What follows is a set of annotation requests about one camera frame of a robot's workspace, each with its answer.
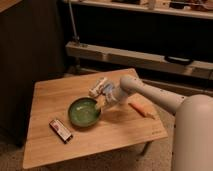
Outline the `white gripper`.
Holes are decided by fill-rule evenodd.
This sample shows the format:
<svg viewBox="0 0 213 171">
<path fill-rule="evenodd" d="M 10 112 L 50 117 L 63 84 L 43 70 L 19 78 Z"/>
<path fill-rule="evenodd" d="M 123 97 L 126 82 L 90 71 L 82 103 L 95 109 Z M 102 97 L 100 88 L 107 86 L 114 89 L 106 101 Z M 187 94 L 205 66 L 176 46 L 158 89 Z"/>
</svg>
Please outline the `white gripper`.
<svg viewBox="0 0 213 171">
<path fill-rule="evenodd" d="M 104 99 L 99 99 L 95 104 L 95 109 L 100 110 L 102 107 L 110 108 L 118 103 L 121 103 L 127 98 L 127 93 L 120 87 L 117 86 L 113 89 L 109 89 Z"/>
</svg>

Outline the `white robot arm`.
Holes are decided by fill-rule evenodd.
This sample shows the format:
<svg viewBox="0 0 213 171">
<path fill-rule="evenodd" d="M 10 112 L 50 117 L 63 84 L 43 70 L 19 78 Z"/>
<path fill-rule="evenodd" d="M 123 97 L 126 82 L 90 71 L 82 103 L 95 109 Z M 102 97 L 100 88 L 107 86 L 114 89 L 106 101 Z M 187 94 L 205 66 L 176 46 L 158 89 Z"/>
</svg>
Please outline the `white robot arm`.
<svg viewBox="0 0 213 171">
<path fill-rule="evenodd" d="M 213 97 L 184 96 L 123 75 L 97 108 L 111 108 L 135 93 L 175 116 L 171 171 L 213 171 Z"/>
</svg>

